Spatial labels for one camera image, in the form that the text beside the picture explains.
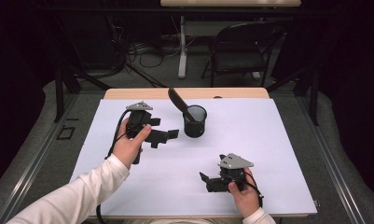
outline gray device top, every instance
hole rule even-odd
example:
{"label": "gray device top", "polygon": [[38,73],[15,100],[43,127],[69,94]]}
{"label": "gray device top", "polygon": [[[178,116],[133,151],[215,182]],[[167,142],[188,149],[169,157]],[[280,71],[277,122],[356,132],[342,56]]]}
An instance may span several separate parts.
{"label": "gray device top", "polygon": [[243,159],[242,157],[229,153],[224,159],[219,163],[219,166],[227,169],[240,169],[244,167],[252,167],[254,164],[250,161]]}
{"label": "gray device top", "polygon": [[144,103],[144,101],[134,104],[134,105],[128,105],[126,106],[126,109],[129,110],[153,110],[152,106]]}

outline white long sleeve shirt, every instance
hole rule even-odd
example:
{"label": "white long sleeve shirt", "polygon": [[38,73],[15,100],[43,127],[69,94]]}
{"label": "white long sleeve shirt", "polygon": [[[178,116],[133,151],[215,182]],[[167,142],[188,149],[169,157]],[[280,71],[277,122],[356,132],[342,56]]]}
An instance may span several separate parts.
{"label": "white long sleeve shirt", "polygon": [[[75,181],[32,203],[8,223],[81,223],[98,204],[103,203],[120,187],[129,174],[128,168],[115,155],[111,155],[89,173],[80,175]],[[275,222],[260,208],[242,223]]]}

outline desk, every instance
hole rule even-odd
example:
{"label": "desk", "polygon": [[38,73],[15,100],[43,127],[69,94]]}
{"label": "desk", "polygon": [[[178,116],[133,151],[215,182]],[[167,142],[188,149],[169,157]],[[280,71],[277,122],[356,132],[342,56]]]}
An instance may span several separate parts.
{"label": "desk", "polygon": [[140,164],[133,165],[131,176],[102,204],[104,216],[239,217],[232,196],[207,192],[199,176],[203,172],[217,177],[219,154],[230,152],[255,164],[251,169],[265,196],[264,208],[272,216],[317,212],[280,115],[265,89],[176,90],[189,105],[207,110],[202,137],[184,134],[182,114],[168,99],[167,89],[109,90],[101,101],[71,180],[103,162],[126,105],[144,100],[154,108],[149,111],[152,117],[161,119],[154,129],[180,130],[178,138],[158,148],[143,143]]}
{"label": "desk", "polygon": [[[161,0],[163,7],[299,7],[300,0]],[[192,22],[191,27],[196,27],[200,35],[216,35],[227,25],[235,22],[205,22],[202,26],[197,26],[196,22]],[[181,16],[180,36],[181,36],[181,56],[178,69],[178,77],[186,77],[187,69],[187,48],[186,35],[196,34],[193,29],[186,30],[188,24],[184,16]]]}

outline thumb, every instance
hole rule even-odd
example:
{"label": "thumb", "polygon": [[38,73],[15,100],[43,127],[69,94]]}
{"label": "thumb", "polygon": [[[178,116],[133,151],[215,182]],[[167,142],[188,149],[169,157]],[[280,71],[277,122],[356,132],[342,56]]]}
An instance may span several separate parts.
{"label": "thumb", "polygon": [[239,198],[242,194],[240,193],[237,185],[235,182],[230,182],[228,184],[228,189],[229,189],[229,192],[233,195],[233,198]]}
{"label": "thumb", "polygon": [[133,139],[133,143],[136,143],[137,145],[141,145],[144,140],[149,136],[151,133],[151,125],[147,124],[144,129],[142,129]]}

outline hand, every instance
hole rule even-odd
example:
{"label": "hand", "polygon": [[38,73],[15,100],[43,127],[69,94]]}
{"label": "hand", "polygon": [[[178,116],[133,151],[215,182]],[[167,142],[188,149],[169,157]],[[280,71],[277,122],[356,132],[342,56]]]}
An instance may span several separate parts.
{"label": "hand", "polygon": [[126,166],[131,169],[141,144],[151,133],[151,125],[147,124],[132,140],[129,140],[126,132],[126,124],[129,119],[124,119],[119,127],[118,137],[123,136],[115,143],[113,154]]}
{"label": "hand", "polygon": [[[249,174],[245,178],[248,183],[255,186],[255,182],[251,177],[253,174],[250,169],[247,167],[244,168],[244,171]],[[229,192],[233,195],[235,200],[236,207],[242,213],[243,217],[249,217],[254,214],[259,208],[259,200],[256,191],[250,186],[244,185],[244,190],[239,191],[235,182],[230,182],[228,185]]]}

